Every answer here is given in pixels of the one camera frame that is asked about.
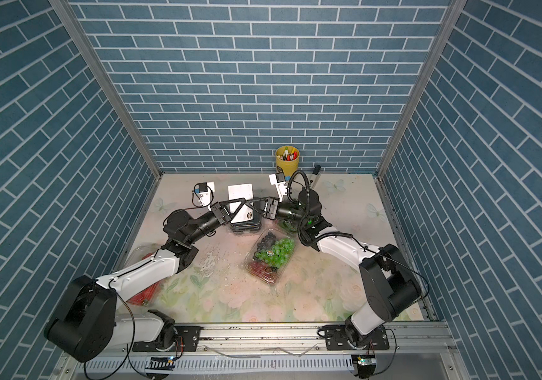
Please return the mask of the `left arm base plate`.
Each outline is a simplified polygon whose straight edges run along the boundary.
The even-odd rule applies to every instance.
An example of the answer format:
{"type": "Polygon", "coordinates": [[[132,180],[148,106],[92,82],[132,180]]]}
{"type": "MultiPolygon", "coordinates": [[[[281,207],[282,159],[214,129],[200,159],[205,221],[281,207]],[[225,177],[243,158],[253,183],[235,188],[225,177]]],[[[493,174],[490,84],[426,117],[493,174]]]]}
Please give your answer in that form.
{"type": "Polygon", "coordinates": [[[153,342],[136,342],[132,351],[134,352],[195,352],[201,337],[201,326],[174,326],[168,332],[169,339],[165,336],[153,342]]]}

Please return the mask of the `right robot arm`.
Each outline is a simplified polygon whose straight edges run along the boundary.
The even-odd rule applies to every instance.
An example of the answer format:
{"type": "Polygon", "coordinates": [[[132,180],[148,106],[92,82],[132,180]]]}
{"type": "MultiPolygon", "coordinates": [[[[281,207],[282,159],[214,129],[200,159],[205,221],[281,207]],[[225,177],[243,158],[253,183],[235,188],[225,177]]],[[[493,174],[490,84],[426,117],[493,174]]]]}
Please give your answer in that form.
{"type": "Polygon", "coordinates": [[[411,305],[429,294],[429,282],[412,269],[395,245],[379,247],[338,231],[322,216],[318,193],[302,170],[286,182],[286,197],[258,197],[245,206],[269,220],[296,221],[301,244],[329,254],[360,273],[366,301],[345,321],[345,333],[356,346],[373,330],[393,321],[411,305]]]}

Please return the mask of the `white sticker sheet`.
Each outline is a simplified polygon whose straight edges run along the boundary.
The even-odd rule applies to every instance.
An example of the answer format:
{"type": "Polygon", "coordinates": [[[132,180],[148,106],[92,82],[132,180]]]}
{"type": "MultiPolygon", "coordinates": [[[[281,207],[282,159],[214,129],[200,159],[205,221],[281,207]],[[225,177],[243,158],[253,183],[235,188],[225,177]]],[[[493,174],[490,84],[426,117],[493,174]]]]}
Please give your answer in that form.
{"type": "Polygon", "coordinates": [[[232,224],[248,222],[253,219],[253,211],[245,204],[244,200],[253,198],[253,185],[229,185],[228,196],[232,203],[229,205],[231,215],[234,218],[232,224]]]}

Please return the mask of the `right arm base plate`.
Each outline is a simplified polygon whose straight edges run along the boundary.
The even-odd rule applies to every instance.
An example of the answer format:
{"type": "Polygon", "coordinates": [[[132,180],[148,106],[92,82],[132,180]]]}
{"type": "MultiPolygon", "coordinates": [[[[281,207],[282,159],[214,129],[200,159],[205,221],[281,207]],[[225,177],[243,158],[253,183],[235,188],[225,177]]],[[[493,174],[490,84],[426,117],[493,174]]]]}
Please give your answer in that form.
{"type": "Polygon", "coordinates": [[[366,335],[361,335],[352,326],[345,324],[326,325],[321,327],[317,334],[324,340],[328,351],[376,351],[390,348],[384,326],[377,327],[366,335]]]}

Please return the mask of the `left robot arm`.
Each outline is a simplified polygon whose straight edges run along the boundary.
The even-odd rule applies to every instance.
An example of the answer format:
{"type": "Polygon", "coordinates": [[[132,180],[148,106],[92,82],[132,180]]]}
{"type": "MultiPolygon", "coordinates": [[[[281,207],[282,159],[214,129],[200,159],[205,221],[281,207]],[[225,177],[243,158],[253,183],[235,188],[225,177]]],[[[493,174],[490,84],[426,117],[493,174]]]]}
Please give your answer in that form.
{"type": "Polygon", "coordinates": [[[158,310],[130,311],[128,316],[118,317],[117,309],[190,266],[198,254],[195,243],[236,217],[232,204],[242,210],[247,203],[244,198],[216,202],[197,219],[185,209],[171,212],[163,224],[168,239],[151,256],[96,279],[81,275],[72,280],[44,328],[44,337],[81,363],[118,346],[171,349],[177,333],[174,319],[158,310]]]}

